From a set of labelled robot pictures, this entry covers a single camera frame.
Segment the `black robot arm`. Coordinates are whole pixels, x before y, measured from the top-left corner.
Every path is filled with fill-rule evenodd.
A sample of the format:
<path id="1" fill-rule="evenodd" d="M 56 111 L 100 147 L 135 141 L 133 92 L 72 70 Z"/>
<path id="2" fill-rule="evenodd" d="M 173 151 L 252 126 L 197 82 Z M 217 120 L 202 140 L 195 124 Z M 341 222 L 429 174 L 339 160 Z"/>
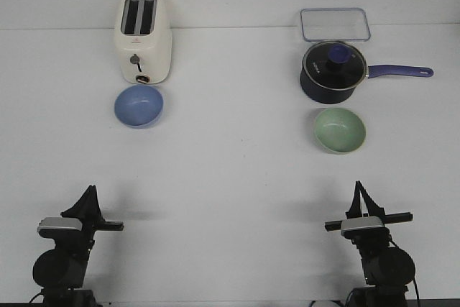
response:
<path id="1" fill-rule="evenodd" d="M 415 283 L 412 257 L 392 239 L 389 224 L 413 220 L 410 212 L 388 214 L 370 197 L 361 182 L 354 187 L 354 196 L 346 218 L 327 221 L 328 232 L 339 231 L 357 248 L 365 283 L 353 288 L 343 306 L 407 306 L 408 284 Z"/>
<path id="2" fill-rule="evenodd" d="M 83 284 L 98 231 L 121 232 L 124 223 L 107 221 L 101 213 L 95 185 L 59 216 L 46 217 L 37 233 L 55 246 L 42 253 L 32 268 L 32 278 L 41 287 L 43 306 L 99 306 L 92 290 Z"/>

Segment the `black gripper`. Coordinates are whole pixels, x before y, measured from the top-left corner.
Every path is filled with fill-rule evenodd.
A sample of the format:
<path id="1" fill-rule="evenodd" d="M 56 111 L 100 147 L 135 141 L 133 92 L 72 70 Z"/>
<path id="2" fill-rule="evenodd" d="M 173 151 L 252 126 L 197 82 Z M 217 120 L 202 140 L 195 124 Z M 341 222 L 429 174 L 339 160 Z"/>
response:
<path id="1" fill-rule="evenodd" d="M 68 210 L 61 212 L 60 215 L 64 218 L 74 218 L 82 222 L 82 234 L 79 240 L 81 249 L 93 248 L 96 232 L 121 232 L 124 230 L 122 221 L 107 221 L 103 218 L 95 185 L 89 185 L 78 201 Z"/>
<path id="2" fill-rule="evenodd" d="M 361 195 L 367 208 L 367 213 L 364 214 L 362 213 L 361 208 Z M 413 215 L 410 212 L 386 215 L 385 209 L 378 206 L 369 196 L 362 183 L 357 181 L 354 187 L 354 196 L 351 202 L 351 206 L 346 212 L 346 218 L 343 220 L 368 216 L 379 217 L 382 220 L 384 227 L 352 232 L 351 234 L 353 237 L 349 240 L 351 240 L 351 242 L 356 246 L 388 246 L 391 240 L 391 235 L 387 225 L 404 223 L 413 220 Z M 327 221 L 324 224 L 324 228 L 328 232 L 340 231 L 341 222 L 343 220 Z"/>

